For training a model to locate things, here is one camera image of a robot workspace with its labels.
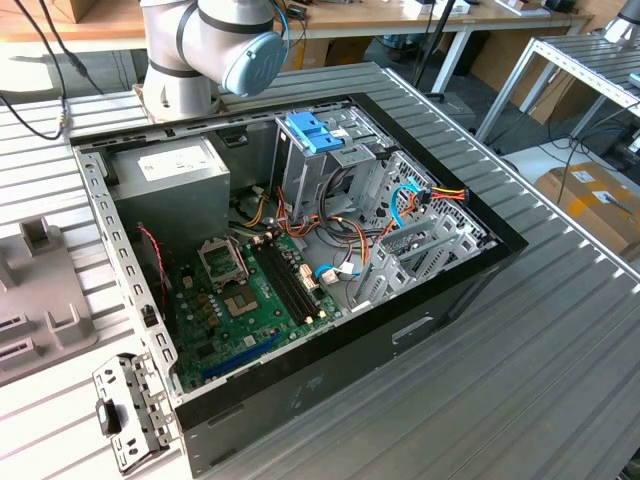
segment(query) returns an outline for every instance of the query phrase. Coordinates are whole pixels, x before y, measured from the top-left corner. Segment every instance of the blue drive bay latch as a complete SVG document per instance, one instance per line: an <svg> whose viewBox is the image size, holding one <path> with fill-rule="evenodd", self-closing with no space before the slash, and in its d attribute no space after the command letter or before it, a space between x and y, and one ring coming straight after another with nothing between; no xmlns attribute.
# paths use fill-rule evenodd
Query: blue drive bay latch
<svg viewBox="0 0 640 480"><path fill-rule="evenodd" d="M325 123L312 113L291 113L287 115L287 122L313 153L327 152L344 146L344 141L331 135Z"/></svg>

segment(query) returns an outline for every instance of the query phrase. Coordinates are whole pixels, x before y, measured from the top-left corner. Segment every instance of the green circuit board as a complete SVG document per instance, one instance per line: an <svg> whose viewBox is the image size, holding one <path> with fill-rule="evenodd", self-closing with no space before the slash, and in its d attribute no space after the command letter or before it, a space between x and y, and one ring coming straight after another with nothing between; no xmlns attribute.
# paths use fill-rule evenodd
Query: green circuit board
<svg viewBox="0 0 640 480"><path fill-rule="evenodd" d="M292 270L304 263L287 235L280 235L273 244L287 256ZM176 373L185 392L202 386L210 378L208 372L228 373L342 315L339 306L320 286L313 293L305 294L322 311L322 318L313 318L313 323L294 321L252 248L255 247L249 244L239 247L249 273L244 285L231 282L222 291L214 291L197 254L169 275L173 287L170 303L175 312L171 338L178 351ZM228 265L228 256L224 254L211 255L206 260L216 273L224 273L234 266ZM191 274L192 285L187 282L190 288L183 281L185 272ZM302 285L301 274L294 275Z"/></svg>

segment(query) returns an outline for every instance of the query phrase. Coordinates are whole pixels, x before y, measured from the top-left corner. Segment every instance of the workbench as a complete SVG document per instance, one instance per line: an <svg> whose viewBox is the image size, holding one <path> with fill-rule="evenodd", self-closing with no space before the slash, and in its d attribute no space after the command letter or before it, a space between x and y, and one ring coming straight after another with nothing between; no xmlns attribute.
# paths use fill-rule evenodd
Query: workbench
<svg viewBox="0 0 640 480"><path fill-rule="evenodd" d="M529 242L463 316L222 463L207 478L613 479L640 445L638 274L390 70L280 75L231 111L365 92ZM40 129L55 101L20 105ZM71 100L74 134L147 123L132 93ZM118 479L91 372L139 352L64 140L0 110L0 228L34 214L64 233L95 348L0 388L0 478ZM172 450L129 478L188 478Z"/></svg>
<svg viewBox="0 0 640 480"><path fill-rule="evenodd" d="M428 15L408 16L400 0L362 0L353 4L316 2L307 10L306 36L309 39L424 33L428 23ZM454 32L455 37L433 91L443 92L446 89L475 31L568 27L568 34L575 34L591 18L591 15L565 13L553 13L550 17L519 17L496 5L493 0L483 0L481 5L472 7L468 15L449 18L444 31ZM437 22L438 17L434 15L431 32ZM21 15L0 12L0 25L0 56L44 52L33 28ZM59 23L56 27L67 47L74 52L146 48L142 9L137 0L99 0L81 23ZM302 25L291 20L290 27L295 41L302 35Z"/></svg>

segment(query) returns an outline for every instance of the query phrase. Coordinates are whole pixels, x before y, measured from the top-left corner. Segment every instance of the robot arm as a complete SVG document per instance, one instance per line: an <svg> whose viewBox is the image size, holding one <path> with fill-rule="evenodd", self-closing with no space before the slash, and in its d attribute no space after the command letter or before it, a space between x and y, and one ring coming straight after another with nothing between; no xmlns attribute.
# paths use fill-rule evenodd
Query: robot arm
<svg viewBox="0 0 640 480"><path fill-rule="evenodd" d="M627 0L604 30L604 38L623 47L634 46L640 27L640 0Z"/></svg>
<svg viewBox="0 0 640 480"><path fill-rule="evenodd" d="M210 80L257 95L285 56L269 0L142 0L149 67L145 107L158 120L212 110Z"/></svg>

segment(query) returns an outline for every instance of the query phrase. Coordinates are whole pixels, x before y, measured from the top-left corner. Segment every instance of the label sticker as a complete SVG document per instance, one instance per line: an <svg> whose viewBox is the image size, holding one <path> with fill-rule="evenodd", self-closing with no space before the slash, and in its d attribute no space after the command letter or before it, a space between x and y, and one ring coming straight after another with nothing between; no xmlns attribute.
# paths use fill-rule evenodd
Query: label sticker
<svg viewBox="0 0 640 480"><path fill-rule="evenodd" d="M338 127L335 130L331 130L331 132L329 133L331 133L331 135L333 135L336 138L344 138L349 136L347 131L342 127Z"/></svg>
<svg viewBox="0 0 640 480"><path fill-rule="evenodd" d="M615 198L613 195L611 195L607 191L593 192L593 194L596 197L598 197L598 200L600 200L602 203L611 203L611 200L609 200L609 197Z"/></svg>
<svg viewBox="0 0 640 480"><path fill-rule="evenodd" d="M195 145L140 157L138 165L148 182L213 166L202 148Z"/></svg>
<svg viewBox="0 0 640 480"><path fill-rule="evenodd" d="M575 172L571 172L573 173L573 176L576 177L580 182L582 183L589 183L589 182L595 182L596 179L593 178L589 172L585 171L585 170L577 170Z"/></svg>

